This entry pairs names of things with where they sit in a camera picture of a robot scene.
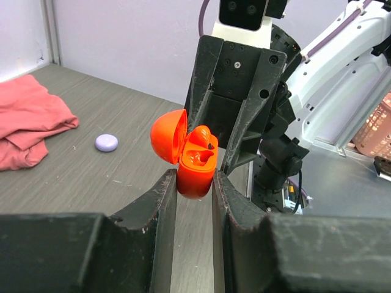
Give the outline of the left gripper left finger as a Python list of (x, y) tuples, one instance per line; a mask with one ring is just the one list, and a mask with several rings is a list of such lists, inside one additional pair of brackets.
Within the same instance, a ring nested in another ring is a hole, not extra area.
[(2, 292), (169, 292), (177, 172), (100, 213), (1, 216)]

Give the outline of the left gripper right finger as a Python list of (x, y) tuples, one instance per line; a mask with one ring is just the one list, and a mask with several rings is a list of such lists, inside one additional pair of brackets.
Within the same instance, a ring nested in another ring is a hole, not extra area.
[(266, 213), (213, 177), (216, 292), (389, 292), (390, 221)]

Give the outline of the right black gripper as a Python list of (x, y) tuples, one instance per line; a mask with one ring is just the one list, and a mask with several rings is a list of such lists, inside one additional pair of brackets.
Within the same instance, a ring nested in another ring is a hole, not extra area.
[(256, 157), (287, 55), (203, 35), (195, 56), (185, 102), (188, 132), (203, 123), (210, 103), (210, 129), (227, 146), (221, 171), (229, 175)]

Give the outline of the orange earbud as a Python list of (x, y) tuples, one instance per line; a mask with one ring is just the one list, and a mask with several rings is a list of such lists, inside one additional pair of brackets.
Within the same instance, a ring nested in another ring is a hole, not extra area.
[(213, 150), (216, 137), (212, 135), (209, 127), (205, 125), (197, 126), (189, 135), (189, 141), (195, 145), (208, 150)]

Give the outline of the orange round charging case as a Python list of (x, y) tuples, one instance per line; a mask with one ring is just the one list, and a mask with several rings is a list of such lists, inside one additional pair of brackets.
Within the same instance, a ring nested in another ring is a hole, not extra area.
[(189, 141), (188, 118), (185, 109), (160, 116), (150, 131), (150, 142), (157, 156), (178, 165), (177, 190), (192, 200), (204, 197), (210, 187), (217, 166), (218, 146), (208, 150)]

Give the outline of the lilac earbud charging case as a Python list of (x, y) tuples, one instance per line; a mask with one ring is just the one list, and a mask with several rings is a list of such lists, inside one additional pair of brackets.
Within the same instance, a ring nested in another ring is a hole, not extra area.
[(102, 134), (95, 139), (95, 148), (101, 152), (108, 153), (114, 151), (118, 145), (118, 138), (111, 134)]

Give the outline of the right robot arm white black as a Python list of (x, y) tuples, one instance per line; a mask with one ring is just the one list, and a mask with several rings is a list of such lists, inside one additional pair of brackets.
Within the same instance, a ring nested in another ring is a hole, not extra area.
[(211, 35), (201, 35), (185, 108), (188, 128), (206, 125), (225, 150), (225, 174), (252, 162), (251, 200), (266, 212), (305, 205), (303, 158), (370, 79), (390, 66), (390, 2), (349, 1), (301, 48), (272, 23), (286, 1), (221, 1)]

